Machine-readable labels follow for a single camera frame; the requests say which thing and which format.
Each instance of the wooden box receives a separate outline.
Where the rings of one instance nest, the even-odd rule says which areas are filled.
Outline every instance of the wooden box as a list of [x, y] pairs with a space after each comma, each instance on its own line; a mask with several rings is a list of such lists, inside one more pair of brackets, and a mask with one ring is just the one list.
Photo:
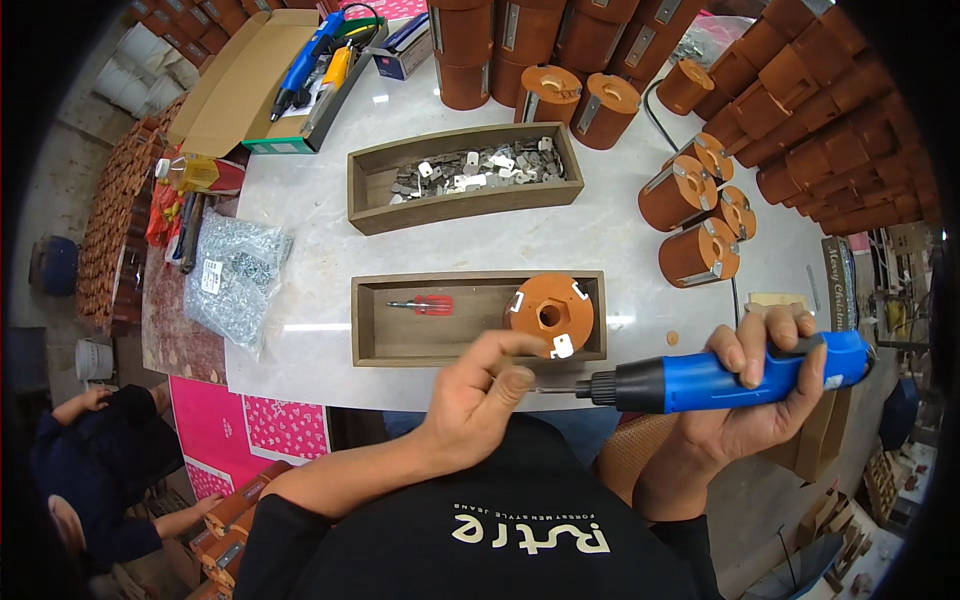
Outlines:
[[[354, 367], [442, 367], [453, 363], [487, 329], [503, 328], [503, 312], [516, 289], [544, 271], [464, 271], [354, 277], [350, 290]], [[593, 331], [565, 360], [607, 358], [607, 302], [602, 271], [563, 271], [593, 302]], [[417, 295], [453, 298], [449, 316], [418, 315], [387, 302]], [[533, 366], [558, 360], [518, 358]]]
[[[427, 156], [551, 137], [564, 163], [563, 181], [481, 188], [390, 204], [399, 168]], [[364, 235], [475, 215], [571, 204], [584, 178], [563, 123], [511, 123], [431, 133], [351, 152], [347, 156], [347, 218]]]

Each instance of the clear plastic bag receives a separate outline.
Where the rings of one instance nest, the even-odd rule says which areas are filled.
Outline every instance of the clear plastic bag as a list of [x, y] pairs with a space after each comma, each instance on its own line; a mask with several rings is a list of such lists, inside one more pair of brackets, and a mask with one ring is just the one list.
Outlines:
[[263, 346], [263, 321], [293, 237], [283, 228], [204, 211], [197, 262], [183, 286], [183, 314], [249, 351]]
[[691, 59], [707, 69], [755, 20], [746, 16], [698, 16], [670, 55], [670, 62]]

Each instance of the red screwdriver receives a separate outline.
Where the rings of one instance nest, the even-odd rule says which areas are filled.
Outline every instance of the red screwdriver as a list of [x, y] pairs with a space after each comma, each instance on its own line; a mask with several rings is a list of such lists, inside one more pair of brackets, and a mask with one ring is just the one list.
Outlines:
[[453, 314], [453, 298], [450, 296], [417, 296], [406, 302], [387, 302], [393, 308], [413, 308], [418, 315], [446, 317]]

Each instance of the blue electric screwdriver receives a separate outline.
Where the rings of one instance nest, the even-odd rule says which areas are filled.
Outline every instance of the blue electric screwdriver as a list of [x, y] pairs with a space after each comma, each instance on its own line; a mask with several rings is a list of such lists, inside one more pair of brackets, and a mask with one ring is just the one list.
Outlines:
[[330, 47], [330, 43], [333, 42], [333, 37], [337, 33], [337, 30], [344, 24], [346, 18], [344, 15], [345, 10], [346, 9], [343, 9], [328, 14], [314, 35], [310, 37], [310, 40], [307, 41], [303, 49], [300, 50], [297, 59], [294, 60], [294, 63], [290, 66], [290, 70], [287, 71], [287, 76], [283, 78], [283, 83], [280, 84], [280, 90], [276, 93], [274, 108], [270, 111], [270, 120], [272, 122], [279, 119], [280, 116], [283, 115], [283, 112], [290, 106], [294, 96], [297, 95], [297, 92], [306, 82], [306, 78], [308, 78], [313, 71], [313, 67], [317, 66], [317, 60], [320, 58], [320, 55]]
[[753, 406], [784, 399], [797, 385], [800, 365], [818, 345], [827, 344], [824, 389], [851, 386], [873, 367], [876, 356], [856, 331], [801, 338], [792, 350], [767, 346], [763, 380], [752, 390], [724, 369], [713, 352], [661, 356], [596, 372], [572, 388], [537, 388], [541, 394], [576, 394], [600, 406], [631, 413], [666, 414]]

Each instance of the plastic bottle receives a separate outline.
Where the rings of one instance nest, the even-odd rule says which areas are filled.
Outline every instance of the plastic bottle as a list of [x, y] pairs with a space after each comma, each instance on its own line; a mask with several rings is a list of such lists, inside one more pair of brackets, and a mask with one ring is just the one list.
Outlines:
[[243, 165], [200, 155], [180, 155], [161, 158], [156, 162], [156, 177], [170, 181], [170, 187], [183, 192], [234, 195], [240, 186], [246, 168]]

